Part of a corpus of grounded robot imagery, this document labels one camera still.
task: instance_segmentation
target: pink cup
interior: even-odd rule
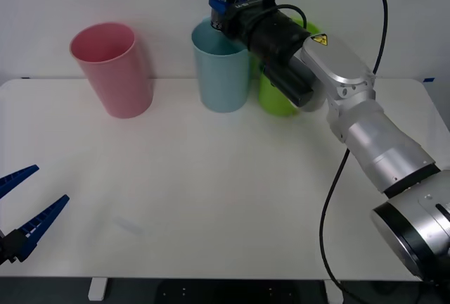
[[[119,23],[88,27],[72,40],[70,53],[111,116],[133,118],[152,103],[153,86],[130,27]]]

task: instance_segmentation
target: blue cup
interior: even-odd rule
[[[210,19],[204,19],[192,32],[200,100],[214,112],[233,112],[248,97],[248,52],[210,24]]]

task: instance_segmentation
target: plastic cup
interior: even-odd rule
[[[210,24],[209,18],[204,19],[192,32],[200,100],[214,112],[233,112],[248,97],[248,52]]]
[[[88,27],[72,40],[70,53],[111,116],[133,118],[152,103],[153,86],[130,27],[120,23]]]
[[[303,26],[303,19],[292,18],[292,20],[298,25]],[[307,30],[312,34],[320,32],[314,24],[309,22],[307,22]],[[286,98],[278,88],[272,86],[272,83],[266,75],[262,74],[261,66],[254,67],[252,70],[259,71],[252,75],[259,75],[261,77],[259,81],[259,104],[267,113],[275,116],[291,116],[298,114],[299,109],[294,107],[289,99]]]

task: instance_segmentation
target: cup rim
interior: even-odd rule
[[[133,43],[131,44],[131,46],[124,53],[120,54],[119,56],[116,56],[115,58],[108,59],[108,60],[105,60],[105,61],[85,61],[85,60],[82,60],[82,59],[76,57],[73,54],[73,52],[72,52],[72,44],[73,44],[73,42],[76,40],[76,38],[78,38],[78,36],[80,36],[81,33],[86,32],[87,30],[90,30],[91,28],[94,28],[94,27],[97,27],[97,26],[100,26],[100,25],[119,25],[119,26],[126,27],[127,29],[129,29],[131,31],[131,33],[133,33],[133,37],[134,37]],[[72,38],[72,41],[69,44],[69,52],[70,52],[70,55],[76,61],[78,61],[80,63],[88,63],[89,65],[103,65],[105,63],[109,63],[111,61],[116,61],[117,59],[120,59],[120,58],[126,56],[134,48],[135,45],[136,45],[136,33],[134,32],[134,30],[130,26],[128,26],[126,24],[123,24],[123,23],[117,23],[115,21],[107,21],[107,22],[104,22],[104,23],[98,23],[98,24],[94,24],[94,25],[88,26],[88,27],[84,28],[83,30],[79,31]]]
[[[211,57],[214,57],[214,58],[227,58],[227,57],[230,57],[230,56],[235,56],[235,55],[241,54],[242,52],[247,52],[247,53],[249,53],[247,47],[244,47],[241,51],[236,52],[236,53],[232,53],[232,54],[211,54],[211,53],[208,53],[208,52],[205,52],[205,51],[199,49],[199,48],[195,45],[195,42],[193,41],[193,34],[194,34],[194,32],[195,32],[195,29],[196,29],[198,26],[200,26],[200,25],[203,24],[204,22],[207,22],[209,19],[211,19],[211,17],[208,17],[208,16],[204,17],[204,18],[202,19],[202,21],[201,21],[200,23],[198,23],[198,24],[193,28],[192,33],[191,33],[191,43],[192,43],[192,45],[194,46],[194,49],[196,49],[197,51],[199,51],[199,52],[202,53],[202,54],[205,54],[206,56],[211,56]]]

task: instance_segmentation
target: table leg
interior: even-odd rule
[[[88,298],[90,301],[102,301],[105,298],[106,284],[108,278],[94,277],[89,288]]]
[[[328,299],[328,304],[343,304],[344,295],[342,291],[332,281],[323,282],[325,283],[325,291]]]

